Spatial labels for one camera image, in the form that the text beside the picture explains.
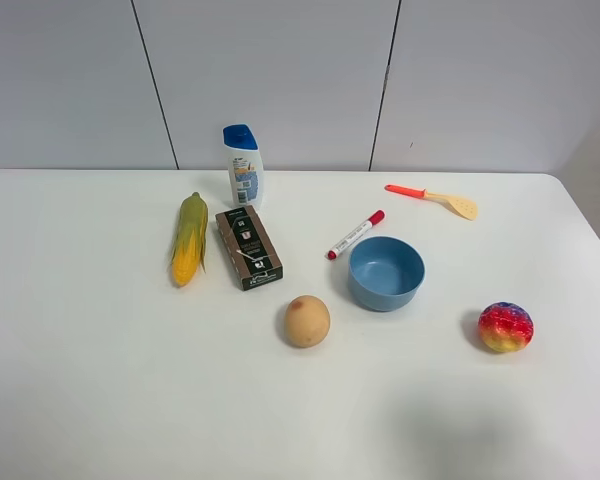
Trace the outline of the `yellow corn cob toy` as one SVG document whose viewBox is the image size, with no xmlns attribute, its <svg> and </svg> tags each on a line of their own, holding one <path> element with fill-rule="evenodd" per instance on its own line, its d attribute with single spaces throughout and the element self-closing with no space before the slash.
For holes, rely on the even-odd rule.
<svg viewBox="0 0 600 480">
<path fill-rule="evenodd" d="M 208 206 L 198 192 L 183 200 L 170 261 L 171 278 L 177 287 L 186 286 L 199 267 L 205 268 L 208 219 Z"/>
</svg>

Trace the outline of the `white blue-capped shampoo bottle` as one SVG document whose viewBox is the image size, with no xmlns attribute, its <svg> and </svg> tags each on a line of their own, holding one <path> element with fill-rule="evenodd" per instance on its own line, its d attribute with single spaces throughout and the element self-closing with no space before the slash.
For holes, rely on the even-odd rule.
<svg viewBox="0 0 600 480">
<path fill-rule="evenodd" d="M 228 149 L 228 173 L 236 207 L 259 209 L 264 195 L 264 166 L 257 141 L 246 124 L 223 129 Z"/>
</svg>

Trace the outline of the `brown rectangular cardboard box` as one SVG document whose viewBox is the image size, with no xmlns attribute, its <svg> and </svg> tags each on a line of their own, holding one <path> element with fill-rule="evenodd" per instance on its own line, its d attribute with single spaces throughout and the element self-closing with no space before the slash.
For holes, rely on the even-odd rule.
<svg viewBox="0 0 600 480">
<path fill-rule="evenodd" d="M 242 291 L 283 278 L 282 262 L 251 205 L 217 213 L 215 220 Z"/>
</svg>

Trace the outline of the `blue plastic bowl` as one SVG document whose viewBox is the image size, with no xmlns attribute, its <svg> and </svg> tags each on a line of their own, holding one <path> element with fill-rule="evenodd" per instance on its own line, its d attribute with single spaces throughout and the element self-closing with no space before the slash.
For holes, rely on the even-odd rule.
<svg viewBox="0 0 600 480">
<path fill-rule="evenodd" d="M 362 240 L 349 255 L 347 285 L 352 298 L 376 312 L 407 305 L 425 278 L 425 264 L 409 244 L 393 237 Z"/>
</svg>

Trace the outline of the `rainbow squishy ball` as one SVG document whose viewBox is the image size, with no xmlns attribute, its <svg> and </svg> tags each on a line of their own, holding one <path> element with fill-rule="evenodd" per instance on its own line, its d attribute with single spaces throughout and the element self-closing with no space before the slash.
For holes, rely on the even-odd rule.
<svg viewBox="0 0 600 480">
<path fill-rule="evenodd" d="M 524 349 L 534 335 L 530 315 L 509 302 L 489 305 L 479 316 L 478 333 L 483 343 L 497 353 L 513 353 Z"/>
</svg>

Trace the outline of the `tan round fruit toy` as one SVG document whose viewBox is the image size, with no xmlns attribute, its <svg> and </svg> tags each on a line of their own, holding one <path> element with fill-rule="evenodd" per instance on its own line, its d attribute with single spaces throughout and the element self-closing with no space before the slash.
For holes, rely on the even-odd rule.
<svg viewBox="0 0 600 480">
<path fill-rule="evenodd" d="M 328 335 L 330 325 L 331 318 L 326 304 L 311 295 L 292 300 L 284 315 L 286 339 L 298 348 L 310 348 L 321 343 Z"/>
</svg>

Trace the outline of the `orange-handled beige toy spatula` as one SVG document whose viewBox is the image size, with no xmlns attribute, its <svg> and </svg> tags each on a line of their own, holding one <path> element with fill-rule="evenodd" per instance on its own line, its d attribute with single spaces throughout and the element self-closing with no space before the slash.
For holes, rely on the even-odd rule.
<svg viewBox="0 0 600 480">
<path fill-rule="evenodd" d="M 463 197 L 431 193 L 426 189 L 418 190 L 392 184 L 386 185 L 384 189 L 391 193 L 438 203 L 469 221 L 474 221 L 478 216 L 477 204 Z"/>
</svg>

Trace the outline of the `red whiteboard marker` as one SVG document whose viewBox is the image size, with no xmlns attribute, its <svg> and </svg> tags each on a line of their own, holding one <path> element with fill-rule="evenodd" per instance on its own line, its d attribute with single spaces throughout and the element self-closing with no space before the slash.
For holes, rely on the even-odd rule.
<svg viewBox="0 0 600 480">
<path fill-rule="evenodd" d="M 377 210 L 368 219 L 349 232 L 342 240 L 331 247 L 326 253 L 326 258 L 330 261 L 338 258 L 344 251 L 357 242 L 367 231 L 377 225 L 385 218 L 382 210 Z"/>
</svg>

